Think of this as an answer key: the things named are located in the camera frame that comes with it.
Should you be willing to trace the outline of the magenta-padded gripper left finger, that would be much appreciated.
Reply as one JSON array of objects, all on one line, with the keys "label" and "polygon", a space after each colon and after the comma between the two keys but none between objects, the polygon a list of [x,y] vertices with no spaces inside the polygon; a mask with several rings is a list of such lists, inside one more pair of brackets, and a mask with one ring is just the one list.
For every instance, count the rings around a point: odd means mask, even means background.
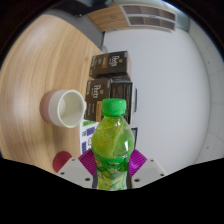
[{"label": "magenta-padded gripper left finger", "polygon": [[55,171],[59,177],[84,188],[97,188],[97,175],[94,154],[91,149],[79,158],[73,158],[67,151],[55,156]]}]

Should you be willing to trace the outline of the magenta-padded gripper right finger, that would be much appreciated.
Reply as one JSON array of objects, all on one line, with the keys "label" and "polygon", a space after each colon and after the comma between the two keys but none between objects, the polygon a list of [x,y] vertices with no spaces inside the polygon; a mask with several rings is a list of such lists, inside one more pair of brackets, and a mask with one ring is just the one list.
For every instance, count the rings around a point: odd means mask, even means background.
[{"label": "magenta-padded gripper right finger", "polygon": [[128,188],[141,188],[166,176],[166,172],[153,159],[147,159],[138,150],[134,150],[130,156],[128,166]]}]

